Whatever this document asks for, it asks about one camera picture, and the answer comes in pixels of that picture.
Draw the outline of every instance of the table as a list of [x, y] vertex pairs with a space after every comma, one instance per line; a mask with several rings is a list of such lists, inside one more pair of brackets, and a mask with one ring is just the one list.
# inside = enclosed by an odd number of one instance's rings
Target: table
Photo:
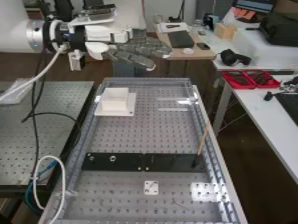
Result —
[[[155, 32], [157, 37], [159, 39], [159, 41], [162, 41], [163, 43], [166, 43], [169, 46], [170, 45], [170, 40], [169, 40], [169, 36], [166, 33], [158, 33]], [[199, 49], [199, 47], [195, 45], [197, 43], [202, 43], [203, 41], [200, 40], [199, 36], [194, 33], [189, 33], [193, 41], [194, 41], [194, 54], [187, 55], [183, 54], [183, 49], [178, 49], [178, 48], [173, 48], [173, 52], [169, 58], [166, 58], [166, 74], [169, 74], [169, 70], [170, 70], [170, 61], [185, 61], [185, 65], [183, 65], [183, 76], [186, 75], [186, 70], [187, 70], [187, 61], [195, 61], [195, 60], [211, 60], [215, 56], [214, 52], [211, 50], [202, 50]]]
[[[6, 89], [9, 83], [0, 83]], [[78, 123], [83, 118], [93, 82], [46, 82], [37, 112], [67, 114]], [[30, 94], [17, 105], [0, 106], [0, 193], [24, 193], [34, 161], [34, 135], [32, 120], [21, 123], [30, 111]], [[73, 144], [77, 134], [73, 121], [65, 117], [42, 115], [36, 117], [40, 138], [40, 157], [50, 154], [59, 156]], [[46, 189], [51, 184], [51, 173], [40, 183]]]
[[[220, 39], [219, 37], [215, 36], [215, 34], [211, 31], [206, 30], [206, 35], [200, 36], [199, 38], [210, 46], [210, 49], [212, 50], [212, 52], [215, 54], [219, 54], [226, 49], [231, 49], [235, 53], [239, 53], [235, 46], [232, 45], [232, 41]], [[291, 68], [286, 65], [271, 65], [271, 66], [255, 65], [254, 61], [251, 61], [250, 65], [247, 65], [247, 66], [240, 63], [232, 67], [226, 66], [220, 61], [219, 55], [214, 58], [212, 65], [214, 65], [216, 72], [214, 75], [210, 75], [210, 77], [208, 77], [208, 79], [211, 79], [210, 82], [214, 83], [211, 85], [214, 88], [214, 91], [211, 91], [211, 93], [208, 94], [208, 101], [207, 101], [207, 105], [206, 105], [206, 110], [207, 110], [208, 115], [211, 114], [211, 111], [212, 111], [212, 105], [214, 105], [214, 101], [215, 101], [215, 97], [216, 97], [216, 93], [218, 93], [216, 89], [218, 89], [218, 84], [220, 82], [220, 76], [219, 76], [220, 71], [224, 71], [224, 70], [263, 70], [263, 71], [268, 71], [271, 74], [278, 74], [282, 72], [283, 73], [288, 72], [291, 70]]]
[[[71, 220], [85, 224], [95, 220], [99, 223], [126, 224], [246, 224], [211, 130], [200, 157], [204, 168], [199, 172], [151, 172], [153, 165], [149, 165], [150, 169], [141, 165], [134, 172], [123, 172], [122, 169], [110, 172], [81, 170], [85, 158], [94, 153], [113, 153], [117, 160], [126, 153], [142, 156], [154, 154], [150, 164], [155, 163], [158, 155], [193, 155], [202, 137], [207, 116], [199, 93], [189, 79], [107, 79], [97, 95], [111, 86], [129, 87], [129, 91], [135, 92], [135, 113], [133, 117], [94, 117], [97, 103], [91, 105], [82, 126], [82, 138], [66, 164], [66, 190], [73, 194], [66, 195], [59, 223]], [[158, 195], [145, 195], [146, 180], [158, 181]], [[190, 190], [190, 185], [197, 186], [199, 192]], [[58, 184], [40, 224], [46, 223], [55, 213], [59, 191]], [[198, 197], [197, 201], [189, 192]]]
[[[274, 76], [279, 81], [291, 80], [292, 77], [292, 75]], [[268, 102], [263, 100], [267, 91], [267, 89], [231, 89], [230, 85], [224, 82], [223, 94], [220, 96], [219, 106], [216, 109], [212, 129], [216, 135], [230, 95], [232, 93], [298, 184], [298, 126], [291, 120], [275, 97]], [[280, 92], [278, 89], [270, 91], [272, 93]]]

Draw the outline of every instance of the desk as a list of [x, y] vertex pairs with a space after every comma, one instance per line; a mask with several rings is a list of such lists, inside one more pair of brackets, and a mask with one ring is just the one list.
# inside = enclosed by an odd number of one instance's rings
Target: desk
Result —
[[[232, 45], [231, 40], [224, 40], [220, 39], [215, 36], [215, 34], [206, 30], [206, 35], [200, 36], [200, 40], [210, 46], [210, 49], [212, 50], [212, 52], [215, 54], [219, 54], [223, 50], [226, 49], [231, 49], [235, 53], [239, 53], [239, 51], [236, 50], [235, 46]], [[207, 101], [207, 105], [206, 105], [206, 110], [207, 110], [207, 114], [210, 115], [211, 111], [212, 111], [212, 105], [214, 105], [214, 101], [215, 101], [215, 97], [216, 97], [216, 87], [218, 87], [218, 79], [219, 79], [219, 72], [223, 70], [264, 70], [264, 71], [270, 71], [270, 72], [286, 72], [290, 71], [290, 67], [286, 66], [284, 64], [276, 64], [276, 65], [255, 65], [254, 61], [251, 61], [250, 65], [243, 65], [243, 64], [236, 64], [235, 66], [226, 66], [222, 61], [220, 61], [220, 57], [219, 55], [215, 57], [215, 59], [212, 60], [212, 65], [214, 68], [216, 70], [215, 74], [210, 77], [210, 82], [212, 82], [214, 84], [211, 85], [214, 88], [214, 91], [211, 91], [211, 93], [208, 94], [208, 101]], [[222, 95], [224, 95], [224, 98], [228, 98], [228, 90], [222, 92]]]
[[[162, 41], [163, 43], [166, 43], [170, 46], [170, 40], [169, 40], [169, 36], [166, 33], [158, 33], [155, 32], [157, 37], [159, 39], [159, 41]], [[202, 50], [198, 48], [198, 46], [195, 45], [195, 43], [202, 43], [203, 41], [200, 40], [199, 36], [190, 33], [190, 36], [193, 38], [194, 41], [194, 54], [183, 54], [183, 49], [178, 49], [178, 48], [173, 48], [173, 53], [171, 56], [166, 59], [167, 63], [166, 63], [166, 74], [169, 74], [169, 70], [170, 70], [170, 61], [185, 61], [185, 66], [183, 66], [183, 76], [186, 75], [186, 69], [187, 69], [187, 61], [195, 61], [195, 60], [211, 60], [215, 56], [214, 52], [211, 50]]]
[[[36, 113], [65, 113], [79, 123], [83, 119], [91, 86], [93, 82], [46, 82]], [[0, 89], [8, 87], [8, 82], [0, 83]], [[36, 151], [32, 120], [21, 123], [29, 111], [30, 94], [20, 104], [0, 106], [0, 193], [4, 197], [24, 193], [30, 177]], [[48, 154], [59, 156], [75, 138], [73, 135], [77, 132], [71, 132], [73, 121], [54, 115], [37, 116], [36, 121], [40, 158]], [[45, 178], [38, 185], [48, 189], [50, 184], [50, 178]]]
[[[279, 81], [290, 80], [292, 77], [292, 75], [274, 76], [274, 78]], [[218, 134], [226, 106], [232, 93], [279, 160], [282, 161], [292, 179], [298, 183], [298, 126], [291, 120], [275, 97], [268, 102], [263, 100], [267, 91], [267, 89], [231, 89], [230, 85], [224, 82], [223, 94], [219, 101], [212, 129], [215, 134]], [[270, 91], [272, 93], [280, 92], [278, 89]]]

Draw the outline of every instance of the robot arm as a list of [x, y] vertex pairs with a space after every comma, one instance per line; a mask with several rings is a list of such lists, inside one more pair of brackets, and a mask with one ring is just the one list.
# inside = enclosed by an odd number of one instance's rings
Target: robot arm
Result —
[[147, 56], [170, 56], [170, 47], [158, 40], [133, 38], [131, 28], [117, 22], [113, 4], [85, 8], [70, 22], [29, 20], [20, 0], [0, 1], [0, 13], [0, 52], [55, 52], [63, 45], [70, 69], [78, 71], [86, 52], [97, 60], [109, 58], [147, 70], [155, 66]]

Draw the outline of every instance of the red object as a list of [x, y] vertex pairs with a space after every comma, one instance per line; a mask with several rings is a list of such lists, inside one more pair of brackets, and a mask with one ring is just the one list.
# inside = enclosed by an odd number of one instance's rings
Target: red object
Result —
[[243, 75], [246, 75], [251, 79], [251, 81], [255, 83], [255, 87], [259, 89], [271, 89], [278, 88], [280, 86], [280, 83], [264, 71], [243, 71]]
[[222, 71], [222, 77], [234, 89], [254, 89], [255, 82], [242, 71]]

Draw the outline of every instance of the white table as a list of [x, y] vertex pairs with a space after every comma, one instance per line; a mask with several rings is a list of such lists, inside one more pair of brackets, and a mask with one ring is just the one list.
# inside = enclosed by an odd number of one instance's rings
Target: white table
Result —
[[[236, 50], [232, 41], [231, 40], [224, 40], [220, 39], [215, 36], [215, 34], [206, 30], [206, 35], [204, 36], [199, 36], [200, 40], [208, 45], [211, 51], [215, 54], [219, 54], [223, 50], [226, 49], [231, 49], [235, 53], [239, 53], [239, 51]], [[216, 55], [216, 57], [212, 60], [212, 65], [214, 68], [216, 70], [215, 74], [211, 75], [208, 77], [210, 82], [212, 83], [212, 88], [214, 91], [211, 91], [211, 93], [208, 94], [208, 100], [207, 100], [207, 104], [206, 104], [206, 110], [207, 110], [207, 114], [210, 115], [211, 111], [212, 111], [212, 105], [214, 105], [214, 101], [215, 101], [215, 97], [216, 97], [216, 87], [219, 84], [219, 72], [223, 70], [264, 70], [264, 71], [274, 71], [274, 72], [284, 72], [284, 71], [290, 71], [292, 70], [292, 68], [288, 67], [288, 65], [282, 65], [282, 64], [276, 64], [276, 65], [256, 65], [254, 63], [254, 61], [251, 61], [250, 65], [243, 65], [243, 64], [236, 64], [235, 66], [226, 66], [222, 61], [220, 61], [220, 56]], [[230, 97], [228, 95], [228, 91], [223, 91], [222, 94], [227, 94], [224, 95], [226, 98]]]
[[[279, 81], [290, 80], [292, 77], [292, 75], [274, 76]], [[280, 92], [278, 89], [236, 90], [224, 82], [212, 130], [216, 135], [232, 93], [298, 184], [298, 126], [276, 98], [274, 97], [268, 102], [263, 100], [267, 91]]]
[[[219, 54], [223, 50], [231, 49], [236, 54], [240, 54], [239, 51], [236, 50], [232, 41], [228, 39], [220, 39], [216, 37], [214, 32], [206, 30], [206, 35], [199, 36], [199, 39], [208, 45], [211, 51], [215, 54]], [[283, 70], [291, 70], [292, 68], [290, 67], [288, 63], [280, 62], [279, 64], [275, 65], [262, 65], [262, 64], [255, 64], [254, 61], [248, 65], [243, 64], [236, 64], [235, 66], [226, 66], [222, 61], [219, 55], [214, 58], [212, 60], [214, 67], [216, 71], [222, 70], [266, 70], [266, 71], [283, 71]]]

